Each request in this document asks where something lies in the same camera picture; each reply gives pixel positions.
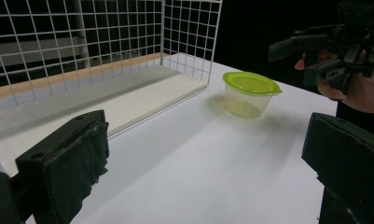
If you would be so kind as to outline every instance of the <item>plastic container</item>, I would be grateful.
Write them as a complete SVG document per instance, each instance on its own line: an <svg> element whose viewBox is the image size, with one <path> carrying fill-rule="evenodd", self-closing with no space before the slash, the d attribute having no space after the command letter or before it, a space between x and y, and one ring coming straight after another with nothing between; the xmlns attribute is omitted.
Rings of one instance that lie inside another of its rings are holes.
<svg viewBox="0 0 374 224"><path fill-rule="evenodd" d="M273 80L249 72L228 72L223 76L226 102L231 114L244 119L259 117L271 97L283 92Z"/></svg>

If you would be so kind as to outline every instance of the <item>black background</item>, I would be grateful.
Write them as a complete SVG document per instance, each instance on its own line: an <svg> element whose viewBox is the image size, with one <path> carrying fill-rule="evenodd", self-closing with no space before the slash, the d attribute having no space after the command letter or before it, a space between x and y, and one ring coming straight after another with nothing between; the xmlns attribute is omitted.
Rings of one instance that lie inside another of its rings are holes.
<svg viewBox="0 0 374 224"><path fill-rule="evenodd" d="M268 63L270 44L294 31L337 22L335 0L231 1L222 6L215 62L316 91L302 85L294 69L301 54Z"/></svg>

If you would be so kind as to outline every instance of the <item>white table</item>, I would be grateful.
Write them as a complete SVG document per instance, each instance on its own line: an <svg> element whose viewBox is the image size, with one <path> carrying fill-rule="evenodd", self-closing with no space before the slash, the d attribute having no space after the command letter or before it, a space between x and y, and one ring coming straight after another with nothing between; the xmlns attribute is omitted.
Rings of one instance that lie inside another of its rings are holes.
<svg viewBox="0 0 374 224"><path fill-rule="evenodd" d="M215 63L206 91L112 137L72 223L318 223L324 186L301 152L312 112L336 103L279 83L260 118L240 119L222 106L228 71Z"/></svg>

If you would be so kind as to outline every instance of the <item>green lid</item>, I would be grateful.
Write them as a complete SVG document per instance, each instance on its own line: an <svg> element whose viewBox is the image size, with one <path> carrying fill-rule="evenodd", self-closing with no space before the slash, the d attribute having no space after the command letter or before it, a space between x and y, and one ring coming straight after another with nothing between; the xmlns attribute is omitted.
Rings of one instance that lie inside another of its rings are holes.
<svg viewBox="0 0 374 224"><path fill-rule="evenodd" d="M273 80L249 72L225 73L224 81L235 91L251 95L277 95L283 92Z"/></svg>

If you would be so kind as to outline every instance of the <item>white wire frame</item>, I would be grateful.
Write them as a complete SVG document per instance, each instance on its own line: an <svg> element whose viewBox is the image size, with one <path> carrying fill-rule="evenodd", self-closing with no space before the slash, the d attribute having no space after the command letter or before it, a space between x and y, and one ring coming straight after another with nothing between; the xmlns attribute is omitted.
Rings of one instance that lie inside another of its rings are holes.
<svg viewBox="0 0 374 224"><path fill-rule="evenodd" d="M221 5L0 0L0 110L157 65L208 82Z"/></svg>

